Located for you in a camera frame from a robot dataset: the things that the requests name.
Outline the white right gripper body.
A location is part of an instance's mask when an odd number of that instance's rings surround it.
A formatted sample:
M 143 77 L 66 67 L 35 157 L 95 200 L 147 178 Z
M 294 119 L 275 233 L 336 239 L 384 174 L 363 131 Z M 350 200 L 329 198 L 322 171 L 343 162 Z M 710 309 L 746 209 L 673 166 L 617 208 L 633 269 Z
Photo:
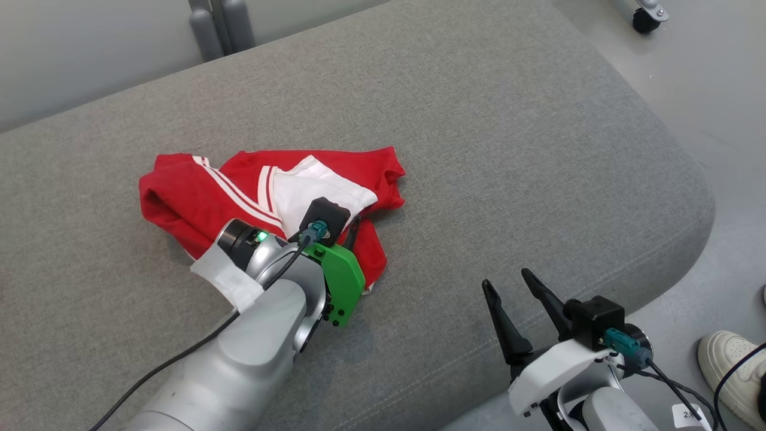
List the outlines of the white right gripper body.
M 564 408 L 602 387 L 618 387 L 611 350 L 594 351 L 575 340 L 555 344 L 521 372 L 509 387 L 509 402 L 515 414 L 531 412 L 534 404 L 554 396 Z

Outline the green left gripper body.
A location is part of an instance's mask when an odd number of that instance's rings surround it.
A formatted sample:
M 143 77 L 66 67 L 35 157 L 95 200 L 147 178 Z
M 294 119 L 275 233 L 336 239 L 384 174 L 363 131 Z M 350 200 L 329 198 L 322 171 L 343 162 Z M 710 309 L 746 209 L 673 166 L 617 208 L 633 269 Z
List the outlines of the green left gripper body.
M 337 327 L 345 327 L 366 286 L 355 254 L 339 244 L 331 247 L 320 243 L 311 245 L 311 257 L 323 270 L 326 282 L 324 319 Z

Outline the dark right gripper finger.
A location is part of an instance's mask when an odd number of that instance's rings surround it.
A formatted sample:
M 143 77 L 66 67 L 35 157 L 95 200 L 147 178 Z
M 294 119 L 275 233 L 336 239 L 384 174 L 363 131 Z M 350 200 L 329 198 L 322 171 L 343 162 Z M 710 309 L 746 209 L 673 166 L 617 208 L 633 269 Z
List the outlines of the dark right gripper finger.
M 491 322 L 500 344 L 501 354 L 509 366 L 526 366 L 533 354 L 529 340 L 520 335 L 501 304 L 500 295 L 487 279 L 482 281 L 482 292 L 487 303 Z
M 529 292 L 543 305 L 558 332 L 558 340 L 560 342 L 572 340 L 572 321 L 564 315 L 564 302 L 553 294 L 530 269 L 523 268 L 521 275 Z

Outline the red white basketball jersey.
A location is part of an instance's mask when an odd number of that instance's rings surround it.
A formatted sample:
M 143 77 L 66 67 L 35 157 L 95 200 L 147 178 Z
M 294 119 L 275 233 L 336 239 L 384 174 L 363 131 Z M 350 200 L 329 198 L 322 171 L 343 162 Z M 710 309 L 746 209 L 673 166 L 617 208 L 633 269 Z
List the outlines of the red white basketball jersey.
M 404 205 L 405 170 L 393 147 L 366 151 L 241 151 L 220 168 L 202 156 L 157 156 L 139 181 L 142 215 L 170 233 L 189 256 L 202 256 L 230 219 L 289 238 L 312 200 L 326 198 L 359 218 L 353 253 L 366 291 L 387 258 L 371 215 Z

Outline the white tape wrap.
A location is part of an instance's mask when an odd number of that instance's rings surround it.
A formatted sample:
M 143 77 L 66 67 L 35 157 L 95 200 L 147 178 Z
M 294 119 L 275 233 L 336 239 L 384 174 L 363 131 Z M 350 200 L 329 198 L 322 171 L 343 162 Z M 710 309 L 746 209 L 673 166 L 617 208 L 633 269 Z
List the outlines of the white tape wrap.
M 214 286 L 238 312 L 251 308 L 265 292 L 262 284 L 238 268 L 216 244 L 191 265 L 190 271 Z

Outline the white paper label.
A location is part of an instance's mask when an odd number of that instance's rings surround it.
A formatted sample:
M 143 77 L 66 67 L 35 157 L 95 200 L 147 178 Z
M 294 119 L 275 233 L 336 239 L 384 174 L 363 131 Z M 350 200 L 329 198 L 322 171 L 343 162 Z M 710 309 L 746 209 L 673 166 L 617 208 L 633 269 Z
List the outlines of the white paper label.
M 710 431 L 709 423 L 700 406 L 691 404 L 692 409 L 680 403 L 672 406 L 673 423 L 675 428 L 697 427 L 703 431 Z

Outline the grey padded table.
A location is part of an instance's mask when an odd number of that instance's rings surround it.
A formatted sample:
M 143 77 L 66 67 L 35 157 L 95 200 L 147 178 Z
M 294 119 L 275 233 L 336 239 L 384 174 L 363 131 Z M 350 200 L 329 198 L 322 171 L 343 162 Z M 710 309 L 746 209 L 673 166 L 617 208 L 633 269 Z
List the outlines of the grey padded table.
M 347 327 L 318 325 L 258 431 L 431 431 L 509 385 L 490 280 L 634 312 L 710 237 L 700 164 L 550 0 L 394 0 L 0 134 L 0 431 L 87 431 L 232 310 L 138 183 L 159 154 L 392 145 L 405 204 Z

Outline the white sneaker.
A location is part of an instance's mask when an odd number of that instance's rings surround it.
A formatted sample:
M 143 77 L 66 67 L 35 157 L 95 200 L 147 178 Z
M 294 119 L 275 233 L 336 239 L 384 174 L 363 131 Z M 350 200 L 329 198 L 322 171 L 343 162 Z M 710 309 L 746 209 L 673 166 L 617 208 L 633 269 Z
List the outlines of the white sneaker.
M 766 431 L 766 346 L 758 346 L 731 331 L 704 336 L 698 345 L 698 365 L 712 391 L 728 376 L 718 399 L 738 419 L 756 431 Z

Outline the grey double-tube metal stand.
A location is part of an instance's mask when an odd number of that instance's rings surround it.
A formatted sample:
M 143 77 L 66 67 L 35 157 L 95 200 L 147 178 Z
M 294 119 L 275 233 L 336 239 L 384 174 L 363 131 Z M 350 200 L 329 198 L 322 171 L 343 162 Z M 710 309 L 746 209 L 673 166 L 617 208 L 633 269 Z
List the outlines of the grey double-tube metal stand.
M 246 0 L 188 0 L 189 24 L 205 62 L 256 46 Z

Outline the black caster wheel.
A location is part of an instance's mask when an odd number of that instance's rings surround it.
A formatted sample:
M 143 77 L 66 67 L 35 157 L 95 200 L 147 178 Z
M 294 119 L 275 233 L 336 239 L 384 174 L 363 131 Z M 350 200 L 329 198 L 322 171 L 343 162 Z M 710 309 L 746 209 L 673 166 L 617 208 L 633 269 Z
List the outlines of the black caster wheel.
M 635 33 L 647 36 L 662 27 L 670 15 L 660 0 L 606 0 Z

